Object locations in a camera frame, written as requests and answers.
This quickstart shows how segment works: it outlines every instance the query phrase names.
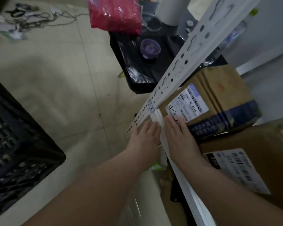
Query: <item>metal shelving unit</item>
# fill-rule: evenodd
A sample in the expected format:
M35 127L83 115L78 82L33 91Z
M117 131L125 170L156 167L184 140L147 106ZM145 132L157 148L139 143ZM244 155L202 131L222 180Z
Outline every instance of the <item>metal shelving unit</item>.
M198 226L216 225L210 212L189 185L184 175L172 162L164 132L164 122L159 105L164 102L220 42L240 23L261 0L213 0L205 14L192 31L166 73L157 84L150 97L138 112L127 130L131 135L134 125L140 125L146 118L158 121L162 126L161 142L177 176L181 189L189 204Z

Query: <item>left hand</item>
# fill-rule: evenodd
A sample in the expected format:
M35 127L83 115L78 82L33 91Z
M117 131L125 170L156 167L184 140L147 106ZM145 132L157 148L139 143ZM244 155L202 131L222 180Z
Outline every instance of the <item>left hand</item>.
M158 159L160 133L161 127L157 122L150 125L150 122L146 121L140 133L137 132L137 126L132 127L126 151L130 151L136 156L142 170L150 168Z

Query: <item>wire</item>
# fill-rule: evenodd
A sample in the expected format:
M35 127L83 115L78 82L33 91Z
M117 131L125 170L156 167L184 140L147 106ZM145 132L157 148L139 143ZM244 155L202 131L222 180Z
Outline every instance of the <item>wire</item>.
M69 25L72 24L73 22L77 21L77 17L78 16L82 16L82 15L87 15L89 16L89 14L86 13L81 13L78 14L76 16L71 15L70 13L68 13L67 11L63 11L62 14L57 14L55 13L53 15L53 19L51 19L51 15L49 13L46 12L42 12L42 13L37 13L37 14L33 14L33 15L29 15L27 16L25 19L22 17L13 19L13 20L6 20L7 23L9 24L13 24L16 26L16 28L19 29L20 32L27 32L33 28L44 28L45 26L63 26L63 25ZM57 18L59 17L65 17L65 18L72 18L73 21L68 22L68 23L64 23L64 24L49 24L51 22L54 22L57 20ZM33 22L28 22L28 20L32 17L37 17L37 18L41 18L42 20L39 21L33 21Z

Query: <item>plastic bag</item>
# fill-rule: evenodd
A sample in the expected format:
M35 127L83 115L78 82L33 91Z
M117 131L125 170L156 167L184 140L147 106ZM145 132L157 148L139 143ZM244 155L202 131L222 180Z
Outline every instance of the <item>plastic bag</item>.
M140 34L142 19L138 0L88 0L92 28Z

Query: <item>cardboard box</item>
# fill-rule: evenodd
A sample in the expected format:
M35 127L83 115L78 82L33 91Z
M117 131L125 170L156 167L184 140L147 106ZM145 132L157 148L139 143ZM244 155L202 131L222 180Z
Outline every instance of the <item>cardboard box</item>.
M198 138L244 129L261 116L248 87L230 65L201 69L159 108L163 116L185 118Z
M212 166L283 209L283 119L201 143Z

